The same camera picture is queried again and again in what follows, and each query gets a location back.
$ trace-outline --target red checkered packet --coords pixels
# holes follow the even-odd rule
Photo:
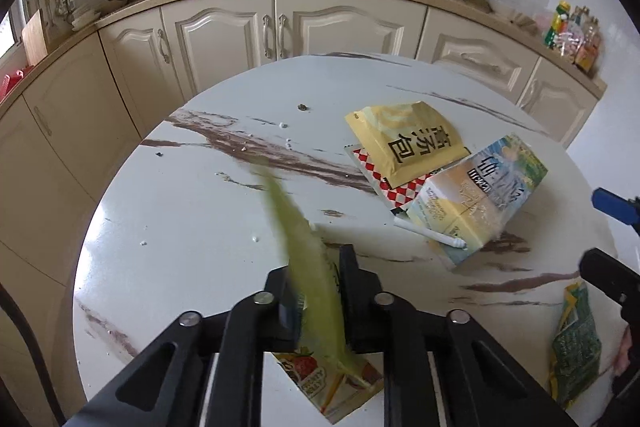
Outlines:
[[[440,172],[443,169],[449,167],[444,166],[440,169],[436,169],[433,172],[424,174],[415,180],[400,185],[396,188],[391,188],[391,185],[386,178],[376,170],[376,166],[373,164],[373,160],[369,156],[369,153],[362,145],[348,145],[344,148],[347,155],[353,160],[358,169],[365,175],[371,186],[384,201],[390,210],[406,210],[406,206],[413,201],[413,199],[420,192],[420,188],[424,185],[424,181],[427,178],[433,176],[436,172]]]

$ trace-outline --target red basket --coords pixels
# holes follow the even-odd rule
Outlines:
[[[24,76],[33,70],[33,66],[27,66],[23,70],[18,70],[12,74],[6,74],[0,85],[0,102],[14,89],[15,86],[24,78]]]

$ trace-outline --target yellow snack bag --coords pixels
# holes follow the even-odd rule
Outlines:
[[[372,105],[344,118],[392,188],[468,154],[455,127],[425,102]]]

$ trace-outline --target countertop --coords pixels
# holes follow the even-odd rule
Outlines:
[[[278,96],[265,104],[265,91]],[[424,237],[392,226],[343,149],[356,141],[344,115],[381,100],[424,100],[473,152],[515,132],[548,168],[508,233],[453,272]],[[300,103],[308,110],[298,110]],[[488,87],[388,55],[276,61],[176,110],[134,150],[100,201],[74,288],[74,345],[88,398],[183,311],[226,311],[285,264],[264,186],[252,173],[256,156],[276,169],[326,242],[354,244],[360,267],[377,273],[386,291],[434,314],[465,309],[542,385],[563,291],[578,277],[582,253],[597,247],[615,255],[591,188],[562,146]],[[606,402],[606,370],[625,327],[619,305],[593,287],[590,306],[604,383],[570,410],[581,426]],[[271,355],[264,365],[263,427],[327,425]],[[381,426],[382,400],[378,394],[340,425]]]
[[[57,58],[59,58],[66,51],[78,44],[82,39],[91,35],[100,28],[104,28],[111,23],[122,20],[126,17],[135,15],[137,13],[156,8],[167,3],[176,2],[180,0],[140,0],[135,3],[129,4],[115,12],[97,20],[74,35],[70,36],[66,41],[57,47],[53,52],[47,55],[43,61],[41,61],[26,77],[18,84],[14,90],[0,103],[0,117],[4,114],[7,108],[14,103],[15,99],[29,86],[37,76],[48,68]],[[549,60],[561,70],[565,71],[569,76],[573,77],[580,85],[587,89],[597,99],[601,99],[606,90],[606,84],[599,78],[594,80],[588,78],[582,72],[580,72],[573,65],[567,61],[562,60],[561,57],[556,55],[550,49],[545,47],[539,39],[532,37],[528,33],[519,29],[517,26],[511,24],[507,20],[491,13],[487,13],[480,9],[478,5],[471,2],[465,2],[463,0],[408,0],[425,4],[434,8],[438,8],[471,21],[477,22],[483,26],[487,26],[492,30],[502,33],[505,36],[519,42],[526,46],[538,55]]]

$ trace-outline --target cutting board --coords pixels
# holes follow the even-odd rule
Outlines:
[[[44,57],[49,55],[51,46],[47,35],[44,32],[42,22],[42,8],[34,13],[22,30],[22,43],[27,54],[27,62],[30,66],[35,66]]]

